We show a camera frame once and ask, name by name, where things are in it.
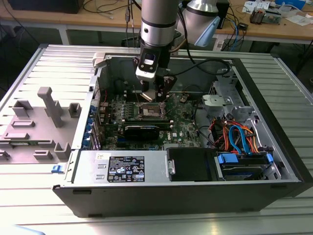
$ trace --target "slotted aluminum surface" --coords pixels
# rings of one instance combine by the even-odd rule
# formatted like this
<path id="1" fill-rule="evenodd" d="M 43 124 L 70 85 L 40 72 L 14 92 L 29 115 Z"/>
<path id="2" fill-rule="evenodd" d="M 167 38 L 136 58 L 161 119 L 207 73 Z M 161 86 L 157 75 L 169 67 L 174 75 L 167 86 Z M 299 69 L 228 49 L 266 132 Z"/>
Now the slotted aluminum surface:
<path id="1" fill-rule="evenodd" d="M 52 46 L 39 49 L 0 103 L 1 130 L 10 121 L 15 97 L 36 97 L 38 86 L 51 86 L 61 105 L 82 102 L 93 74 L 95 52 L 107 47 Z M 313 173 L 312 98 L 288 68 L 268 54 L 193 51 L 193 55 L 237 57 L 242 60 L 261 93 L 283 126 L 307 168 Z M 278 200 L 250 213 L 219 213 L 123 218 L 78 218 L 52 192 L 63 175 L 50 173 L 52 164 L 0 165 L 1 221 L 54 234 L 311 234 L 313 233 L 313 189 L 296 198 Z"/>

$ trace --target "floor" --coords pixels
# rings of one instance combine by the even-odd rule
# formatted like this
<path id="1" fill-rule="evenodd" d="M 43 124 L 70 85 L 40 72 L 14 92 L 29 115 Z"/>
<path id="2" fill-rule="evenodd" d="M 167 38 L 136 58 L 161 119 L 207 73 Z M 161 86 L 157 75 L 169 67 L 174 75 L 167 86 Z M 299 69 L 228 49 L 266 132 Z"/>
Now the floor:
<path id="1" fill-rule="evenodd" d="M 37 41 L 43 44 L 62 44 L 59 33 L 55 29 L 27 28 L 32 34 L 36 35 Z M 5 91 L 9 89 L 16 77 L 20 74 L 28 59 L 37 49 L 38 45 L 22 28 L 15 28 L 17 36 L 11 38 L 2 32 L 0 39 L 0 98 L 3 97 Z M 121 40 L 125 38 L 124 33 L 102 32 L 103 42 L 98 42 L 98 35 L 95 31 L 80 31 L 71 30 L 70 38 L 74 45 L 89 45 L 89 46 L 121 46 Z M 213 48 L 214 40 L 205 49 Z M 244 42 L 241 51 L 249 52 L 251 42 Z M 264 53 L 269 46 L 269 43 L 255 42 L 251 48 L 251 52 Z M 302 45 L 280 44 L 274 46 L 271 50 L 272 54 L 278 55 L 291 69 L 294 70 L 298 60 L 303 53 Z M 313 86 L 310 85 L 309 79 L 312 74 L 313 60 L 311 59 L 299 73 L 299 80 L 312 93 Z"/>

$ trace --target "side panel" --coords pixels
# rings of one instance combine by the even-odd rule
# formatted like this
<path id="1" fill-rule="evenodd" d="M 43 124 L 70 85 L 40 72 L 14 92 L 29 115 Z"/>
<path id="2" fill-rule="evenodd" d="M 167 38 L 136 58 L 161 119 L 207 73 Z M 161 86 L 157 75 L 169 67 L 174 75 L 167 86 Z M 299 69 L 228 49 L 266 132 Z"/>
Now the side panel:
<path id="1" fill-rule="evenodd" d="M 278 120 L 274 116 L 273 112 L 269 108 L 256 84 L 252 80 L 249 72 L 246 70 L 242 61 L 240 59 L 234 59 L 234 64 L 236 69 L 242 78 L 242 86 L 249 92 L 251 98 L 254 102 L 254 107 L 257 107 L 259 112 L 262 114 L 265 123 L 278 143 L 278 146 L 282 150 L 285 158 L 292 167 L 293 172 L 296 177 L 304 182 L 304 184 L 299 184 L 299 188 L 291 193 L 289 196 L 297 196 L 300 193 L 306 191 L 313 186 L 313 177 L 309 173 L 308 169 L 305 167 L 303 161 L 299 157 L 299 154 L 293 147 L 290 139 L 287 137 L 283 128 L 279 124 Z"/>
<path id="2" fill-rule="evenodd" d="M 295 183 L 190 187 L 59 188 L 53 191 L 78 217 L 259 211 Z"/>

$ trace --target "motherboard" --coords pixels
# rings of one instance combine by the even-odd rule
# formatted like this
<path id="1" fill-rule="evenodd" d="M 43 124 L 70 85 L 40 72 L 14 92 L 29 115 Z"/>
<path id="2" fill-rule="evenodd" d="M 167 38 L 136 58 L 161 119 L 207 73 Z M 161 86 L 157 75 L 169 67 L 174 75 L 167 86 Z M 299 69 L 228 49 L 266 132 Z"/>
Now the motherboard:
<path id="1" fill-rule="evenodd" d="M 193 102 L 172 94 L 165 102 L 129 101 L 117 95 L 103 103 L 100 133 L 103 150 L 166 150 L 200 147 L 192 122 Z"/>

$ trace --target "sticker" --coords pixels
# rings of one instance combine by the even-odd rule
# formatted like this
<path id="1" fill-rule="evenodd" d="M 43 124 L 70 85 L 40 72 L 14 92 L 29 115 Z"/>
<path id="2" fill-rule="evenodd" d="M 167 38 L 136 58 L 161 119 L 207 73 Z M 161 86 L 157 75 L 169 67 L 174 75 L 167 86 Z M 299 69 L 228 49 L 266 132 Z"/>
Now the sticker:
<path id="1" fill-rule="evenodd" d="M 144 157 L 110 157 L 108 181 L 119 182 L 144 182 L 145 181 Z"/>
<path id="2" fill-rule="evenodd" d="M 10 143 L 13 146 L 18 146 L 18 145 L 29 145 L 29 143 Z"/>
<path id="3" fill-rule="evenodd" d="M 107 159 L 110 156 L 111 156 L 111 153 L 97 153 L 96 154 L 96 160 Z"/>

